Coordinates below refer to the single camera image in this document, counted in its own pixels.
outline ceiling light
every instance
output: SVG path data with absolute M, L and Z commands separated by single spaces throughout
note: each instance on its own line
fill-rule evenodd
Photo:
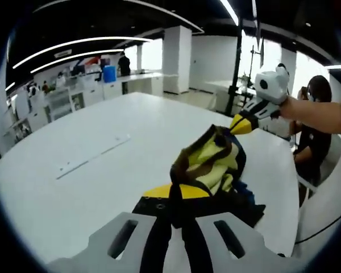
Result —
M 189 24 L 190 26 L 198 29 L 201 33 L 205 33 L 200 27 L 196 26 L 194 23 L 192 23 L 192 22 L 188 21 L 187 19 L 179 16 L 178 14 L 172 13 L 171 11 L 166 10 L 166 9 L 164 9 L 162 7 L 158 7 L 156 5 L 153 5 L 153 4 L 150 4 L 150 3 L 146 3 L 146 2 L 143 2 L 143 1 L 139 1 L 139 0 L 124 0 L 124 1 L 135 3 L 135 4 L 138 4 L 138 5 L 142 5 L 142 6 L 146 6 L 146 7 L 150 7 L 151 9 L 159 10 L 162 13 L 167 13 L 167 14 L 173 16 L 173 17 L 178 18 L 179 20 L 182 20 L 183 22 Z
M 5 88 L 5 91 L 8 91 L 10 88 L 12 88 L 13 86 L 14 86 L 14 82 L 11 84 L 11 85 L 9 85 L 7 88 Z
M 239 18 L 236 15 L 235 11 L 232 9 L 232 7 L 231 7 L 230 3 L 228 2 L 228 0 L 220 0 L 220 2 L 223 4 L 223 6 L 227 10 L 227 12 L 231 16 L 231 18 L 234 20 L 235 25 L 238 26 L 239 25 Z
M 17 68 L 18 66 L 22 65 L 23 63 L 29 61 L 30 59 L 37 57 L 40 54 L 46 53 L 48 51 L 51 51 L 56 48 L 69 46 L 71 44 L 78 44 L 78 43 L 84 43 L 84 42 L 91 42 L 91 41 L 101 41 L 101 40 L 133 40 L 133 41 L 143 41 L 143 42 L 151 42 L 152 39 L 146 39 L 146 38 L 137 38 L 137 37 L 122 37 L 122 36 L 114 36 L 114 37 L 94 37 L 94 38 L 87 38 L 87 39 L 81 39 L 81 40 L 75 40 L 72 42 L 67 42 L 63 44 L 54 45 L 53 47 L 48 47 L 47 49 L 41 50 L 33 55 L 30 55 L 29 57 L 25 58 L 24 60 L 18 62 L 13 66 L 13 69 Z
M 327 69 L 341 69 L 341 65 L 328 65 L 325 68 L 327 68 Z
M 59 63 L 61 61 L 65 61 L 65 60 L 69 60 L 69 59 L 74 59 L 77 57 L 82 57 L 82 56 L 86 56 L 86 55 L 93 55 L 93 54 L 108 53 L 108 52 L 122 52 L 122 51 L 124 51 L 124 50 L 123 49 L 108 49 L 108 50 L 100 50 L 100 51 L 92 51 L 92 52 L 87 52 L 87 53 L 81 53 L 81 54 L 77 54 L 77 55 L 69 56 L 69 57 L 66 57 L 66 58 L 63 58 L 60 60 L 53 61 L 49 64 L 42 65 L 41 67 L 38 67 L 38 68 L 32 70 L 30 73 L 33 74 L 33 73 L 37 72 L 38 70 L 41 70 L 41 69 L 48 67 L 52 64 L 56 64 L 56 63 Z

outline person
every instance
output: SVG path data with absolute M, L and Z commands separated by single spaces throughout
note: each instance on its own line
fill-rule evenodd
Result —
M 45 94 L 48 93 L 49 87 L 48 87 L 48 85 L 47 85 L 47 81 L 44 81 L 44 82 L 43 82 L 43 86 L 41 87 L 41 90 L 42 90 Z
M 57 79 L 56 79 L 56 88 L 63 87 L 65 83 L 66 83 L 66 78 L 64 77 L 62 72 L 59 72 Z
M 288 97 L 280 107 L 280 114 L 324 133 L 341 134 L 341 102 L 316 103 Z
M 32 84 L 29 87 L 29 97 L 35 96 L 36 93 L 38 93 L 39 89 L 36 85 L 36 83 Z
M 328 81 L 323 76 L 315 76 L 302 88 L 300 98 L 318 103 L 331 102 L 332 92 Z M 331 134 L 323 133 L 299 122 L 291 122 L 291 133 L 301 132 L 300 143 L 293 153 L 297 173 L 312 185 L 320 180 L 320 166 L 331 145 Z M 303 204 L 307 189 L 300 185 L 300 206 Z
M 129 76 L 130 75 L 130 60 L 125 56 L 124 52 L 120 53 L 120 59 L 118 62 L 118 69 L 120 70 L 121 76 Z M 127 82 L 122 83 L 123 95 L 128 93 Z

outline white wall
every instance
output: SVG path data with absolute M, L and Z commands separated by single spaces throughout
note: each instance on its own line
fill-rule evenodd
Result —
M 193 36 L 190 87 L 213 92 L 205 82 L 232 81 L 236 43 L 236 37 Z
M 294 77 L 296 75 L 297 54 L 288 49 L 282 48 L 281 62 L 285 65 L 286 70 L 289 72 L 289 94 L 292 93 Z
M 330 85 L 332 90 L 332 101 L 341 101 L 341 83 L 330 75 Z
M 285 48 L 282 48 L 282 63 L 286 66 L 287 70 L 290 74 L 290 81 L 289 81 L 289 91 L 293 90 L 293 83 L 294 77 L 296 75 L 296 61 L 297 61 L 297 54 L 295 52 L 289 51 Z M 330 85 L 332 91 L 332 101 L 340 102 L 341 101 L 341 84 L 335 77 L 330 75 Z
M 0 154 L 3 156 L 13 145 L 14 140 L 11 136 L 4 137 L 5 130 L 11 125 L 12 120 L 7 114 L 8 107 L 6 105 L 6 58 L 3 57 L 0 67 Z

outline white chair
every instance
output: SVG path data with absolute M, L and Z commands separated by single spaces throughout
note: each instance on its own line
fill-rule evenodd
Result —
M 20 90 L 15 99 L 16 113 L 19 119 L 26 118 L 30 112 L 29 95 L 24 89 Z

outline white table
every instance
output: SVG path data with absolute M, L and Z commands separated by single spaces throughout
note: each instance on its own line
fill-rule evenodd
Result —
M 205 84 L 211 85 L 215 89 L 215 92 L 217 90 L 228 91 L 228 88 L 232 85 L 232 81 L 207 81 Z M 255 90 L 251 88 L 247 88 L 247 93 L 254 96 L 256 95 Z
M 72 257 L 87 246 L 92 233 L 120 212 L 131 212 L 144 191 L 169 183 L 180 150 L 212 123 L 229 126 L 231 118 L 141 93 L 84 108 L 31 134 L 4 155 L 3 207 L 23 242 L 43 262 Z M 124 134 L 131 140 L 55 179 L 59 163 Z M 242 180 L 256 203 L 267 206 L 255 229 L 268 248 L 288 256 L 298 225 L 298 185 L 289 143 L 261 130 L 238 138 L 247 154 Z

